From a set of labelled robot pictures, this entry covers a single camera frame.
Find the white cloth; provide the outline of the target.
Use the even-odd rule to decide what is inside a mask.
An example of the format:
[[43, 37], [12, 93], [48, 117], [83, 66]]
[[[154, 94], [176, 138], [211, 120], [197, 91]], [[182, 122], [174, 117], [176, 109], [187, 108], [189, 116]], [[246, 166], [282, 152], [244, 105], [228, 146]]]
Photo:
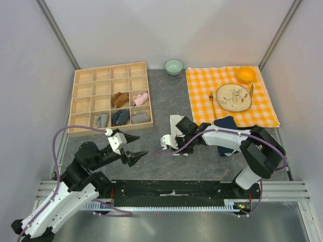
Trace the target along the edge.
[[176, 127], [176, 124], [179, 123], [183, 118], [184, 116], [179, 114], [170, 115], [171, 136], [173, 137], [173, 140], [177, 144], [177, 146], [175, 147], [175, 150], [179, 149], [176, 138], [184, 137], [184, 134]]

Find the brown underwear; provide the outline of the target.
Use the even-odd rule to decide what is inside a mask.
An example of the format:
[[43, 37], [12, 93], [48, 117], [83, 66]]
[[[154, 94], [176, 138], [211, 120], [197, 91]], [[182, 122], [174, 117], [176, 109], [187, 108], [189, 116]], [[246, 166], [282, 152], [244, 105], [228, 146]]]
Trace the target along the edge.
[[112, 99], [113, 108], [121, 108], [129, 100], [128, 93], [118, 92]]

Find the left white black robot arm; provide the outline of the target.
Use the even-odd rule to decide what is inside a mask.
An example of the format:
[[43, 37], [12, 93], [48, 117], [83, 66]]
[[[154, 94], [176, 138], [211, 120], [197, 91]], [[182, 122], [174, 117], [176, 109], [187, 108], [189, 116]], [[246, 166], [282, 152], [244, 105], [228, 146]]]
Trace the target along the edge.
[[83, 205], [96, 198], [109, 196], [113, 184], [97, 169], [114, 161], [133, 166], [146, 151], [125, 151], [124, 146], [139, 139], [119, 129], [106, 129], [108, 145], [99, 149], [94, 142], [84, 142], [73, 162], [63, 174], [57, 174], [57, 184], [50, 195], [25, 219], [15, 220], [11, 227], [18, 241], [52, 241], [57, 231]]

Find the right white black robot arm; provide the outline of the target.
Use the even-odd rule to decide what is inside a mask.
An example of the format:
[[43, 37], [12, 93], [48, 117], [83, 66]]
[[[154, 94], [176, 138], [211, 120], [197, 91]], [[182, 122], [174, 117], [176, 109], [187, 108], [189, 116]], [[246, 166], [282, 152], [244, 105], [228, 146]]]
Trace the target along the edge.
[[248, 166], [234, 179], [232, 195], [244, 198], [249, 189], [261, 179], [269, 179], [275, 171], [287, 166], [283, 147], [262, 127], [250, 130], [233, 130], [210, 123], [197, 125], [183, 117], [175, 127], [181, 132], [175, 136], [176, 149], [181, 153], [192, 153], [195, 145], [224, 147], [240, 152]]

